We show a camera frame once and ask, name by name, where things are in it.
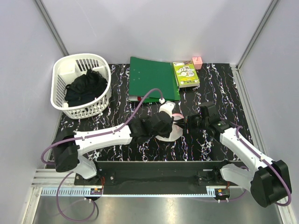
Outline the white mesh laundry bag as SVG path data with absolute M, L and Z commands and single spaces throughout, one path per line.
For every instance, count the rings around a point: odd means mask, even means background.
M 170 133 L 169 137 L 161 137 L 161 136 L 156 136 L 157 140 L 164 141 L 164 142 L 173 142 L 180 138 L 183 135 L 183 129 L 179 126 L 176 125 L 176 122 L 180 119 L 183 119 L 184 116 L 179 113 L 173 114 L 174 116 L 174 121 L 172 124 L 172 132 Z

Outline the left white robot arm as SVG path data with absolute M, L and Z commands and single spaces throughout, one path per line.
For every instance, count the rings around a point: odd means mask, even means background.
M 95 162 L 84 155 L 90 151 L 131 143 L 144 143 L 152 137 L 169 137 L 174 117 L 167 112 L 158 112 L 143 119 L 133 118 L 128 123 L 115 127 L 60 136 L 53 142 L 54 166 L 58 173 L 74 172 L 89 184 L 95 185 L 101 173 Z

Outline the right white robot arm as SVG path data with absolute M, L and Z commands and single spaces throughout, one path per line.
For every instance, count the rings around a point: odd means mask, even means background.
M 240 134 L 241 126 L 222 118 L 214 103 L 202 103 L 199 114 L 186 116 L 174 123 L 188 133 L 206 131 L 245 164 L 246 169 L 243 169 L 231 162 L 224 162 L 212 173 L 214 183 L 223 185 L 232 182 L 250 192 L 264 208 L 271 204 L 282 207 L 290 205 L 292 186 L 287 164 L 282 160 L 273 160 L 254 147 Z

